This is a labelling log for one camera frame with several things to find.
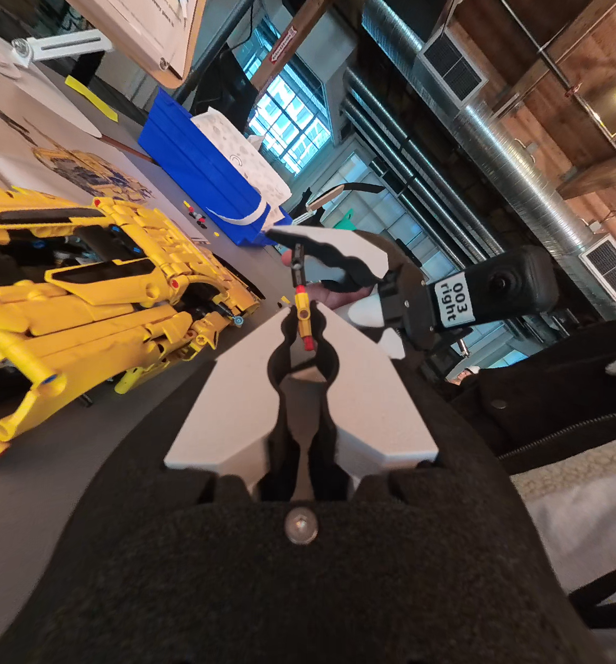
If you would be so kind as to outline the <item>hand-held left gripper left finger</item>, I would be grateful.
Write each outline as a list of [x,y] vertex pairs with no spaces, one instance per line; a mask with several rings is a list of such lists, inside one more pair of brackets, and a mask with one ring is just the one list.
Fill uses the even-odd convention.
[[296,336],[296,308],[285,307],[219,355],[164,458],[168,469],[236,476],[264,501],[292,498],[298,444],[280,384]]

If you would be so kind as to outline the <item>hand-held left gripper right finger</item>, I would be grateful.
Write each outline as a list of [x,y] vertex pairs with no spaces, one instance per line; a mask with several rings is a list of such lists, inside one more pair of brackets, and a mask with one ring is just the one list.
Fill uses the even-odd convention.
[[401,336],[386,328],[373,341],[322,303],[311,312],[325,380],[311,443],[315,499],[344,501],[364,477],[435,460],[437,444],[394,364],[405,359]]

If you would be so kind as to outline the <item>yellow pin connector brick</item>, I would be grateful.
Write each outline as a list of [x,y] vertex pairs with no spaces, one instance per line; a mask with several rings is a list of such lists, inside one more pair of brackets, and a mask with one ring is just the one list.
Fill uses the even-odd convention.
[[312,335],[310,298],[307,290],[305,294],[297,294],[295,291],[295,306],[297,308],[297,329],[300,337]]

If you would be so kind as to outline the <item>grey desk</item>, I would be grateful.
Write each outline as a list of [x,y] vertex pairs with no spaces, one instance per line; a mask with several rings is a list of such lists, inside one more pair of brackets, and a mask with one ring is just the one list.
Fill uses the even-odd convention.
[[290,295],[290,278],[279,253],[236,246],[207,223],[210,247],[260,288],[265,300],[246,325],[229,329],[215,352],[169,369],[130,394],[98,386],[94,405],[71,404],[14,441],[0,459],[0,636],[22,609],[42,576],[75,504],[105,460],[160,403],[188,383],[211,357],[229,349],[277,310]]

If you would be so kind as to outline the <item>person's right hand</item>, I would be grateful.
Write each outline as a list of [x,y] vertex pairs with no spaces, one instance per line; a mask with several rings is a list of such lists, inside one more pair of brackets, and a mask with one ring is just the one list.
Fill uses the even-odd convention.
[[355,292],[336,292],[327,282],[332,280],[340,283],[345,279],[345,272],[340,268],[330,268],[312,256],[306,256],[304,262],[306,278],[305,291],[311,301],[320,302],[331,310],[350,305],[368,297],[376,291],[376,286],[362,287]]

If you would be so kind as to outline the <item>white paper strip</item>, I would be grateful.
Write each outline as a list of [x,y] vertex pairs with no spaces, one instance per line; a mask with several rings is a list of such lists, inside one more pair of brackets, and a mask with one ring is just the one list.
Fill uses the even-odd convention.
[[229,223],[234,226],[244,227],[254,224],[254,222],[256,222],[260,217],[263,216],[264,212],[268,207],[269,206],[267,204],[267,201],[263,197],[261,197],[260,202],[254,209],[254,211],[243,217],[228,217],[222,214],[221,212],[212,210],[207,206],[204,207],[204,210],[208,212],[209,216],[211,216],[213,219],[220,219],[223,220],[225,223]]

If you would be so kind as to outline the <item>large printed paper sheet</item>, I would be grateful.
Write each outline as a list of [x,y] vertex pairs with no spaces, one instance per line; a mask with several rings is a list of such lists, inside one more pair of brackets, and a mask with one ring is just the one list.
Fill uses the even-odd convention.
[[289,200],[291,191],[287,183],[223,113],[208,107],[190,120],[271,208]]

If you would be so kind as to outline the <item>yellow toy brick car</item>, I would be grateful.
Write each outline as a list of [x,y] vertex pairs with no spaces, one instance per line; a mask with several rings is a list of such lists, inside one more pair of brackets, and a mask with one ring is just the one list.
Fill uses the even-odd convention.
[[0,188],[0,456],[103,382],[215,349],[263,299],[158,209]]

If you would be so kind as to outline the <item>white vent grille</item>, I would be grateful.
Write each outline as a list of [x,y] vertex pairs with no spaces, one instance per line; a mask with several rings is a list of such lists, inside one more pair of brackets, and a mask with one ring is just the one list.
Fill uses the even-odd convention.
[[418,62],[458,110],[477,98],[488,84],[487,75],[448,28],[437,30],[429,38],[420,50]]

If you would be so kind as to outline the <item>red white label sign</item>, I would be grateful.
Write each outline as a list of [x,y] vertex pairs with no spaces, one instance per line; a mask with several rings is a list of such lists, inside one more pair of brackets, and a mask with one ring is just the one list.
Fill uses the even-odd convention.
[[276,64],[279,61],[279,59],[281,59],[281,57],[287,50],[288,46],[292,44],[296,36],[297,36],[297,29],[295,28],[293,23],[290,23],[288,27],[284,30],[284,32],[281,34],[279,39],[277,40],[273,49],[270,51],[268,55],[269,62],[272,64]]

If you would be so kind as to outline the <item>white shirt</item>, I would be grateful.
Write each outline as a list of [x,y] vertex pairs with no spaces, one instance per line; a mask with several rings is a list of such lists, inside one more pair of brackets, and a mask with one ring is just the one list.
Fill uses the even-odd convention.
[[565,592],[616,570],[616,476],[545,495],[526,506]]

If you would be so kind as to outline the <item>yellow translucent plastic panel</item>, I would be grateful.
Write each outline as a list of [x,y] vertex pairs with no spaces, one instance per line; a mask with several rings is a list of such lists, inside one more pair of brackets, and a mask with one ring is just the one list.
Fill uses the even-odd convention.
[[80,94],[83,98],[88,100],[90,104],[92,104],[99,112],[105,115],[105,117],[107,117],[109,120],[112,120],[113,122],[116,123],[119,121],[118,113],[108,104],[106,104],[105,101],[103,101],[95,93],[93,93],[91,89],[82,84],[76,78],[69,75],[64,79],[64,84],[73,91],[75,91],[76,93]]

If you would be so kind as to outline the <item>printed instruction card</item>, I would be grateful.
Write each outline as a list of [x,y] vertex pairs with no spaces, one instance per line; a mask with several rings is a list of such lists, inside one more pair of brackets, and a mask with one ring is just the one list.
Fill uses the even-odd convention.
[[155,64],[184,66],[198,1],[73,1],[72,6],[118,45],[134,45]]

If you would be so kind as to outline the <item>instruction card on stand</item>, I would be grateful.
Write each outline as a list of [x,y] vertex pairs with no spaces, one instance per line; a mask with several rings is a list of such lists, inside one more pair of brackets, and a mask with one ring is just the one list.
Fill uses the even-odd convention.
[[20,68],[12,54],[12,46],[0,37],[0,78],[14,84],[25,94],[43,104],[75,127],[89,135],[101,139],[102,132],[55,87],[37,66]]

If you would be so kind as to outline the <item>building instruction booklet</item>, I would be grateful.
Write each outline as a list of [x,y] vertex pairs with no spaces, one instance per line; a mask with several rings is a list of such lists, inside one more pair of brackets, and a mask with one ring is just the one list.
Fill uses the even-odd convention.
[[0,78],[0,186],[89,204],[97,196],[158,209],[182,231],[189,218],[139,170],[130,151],[97,139]]

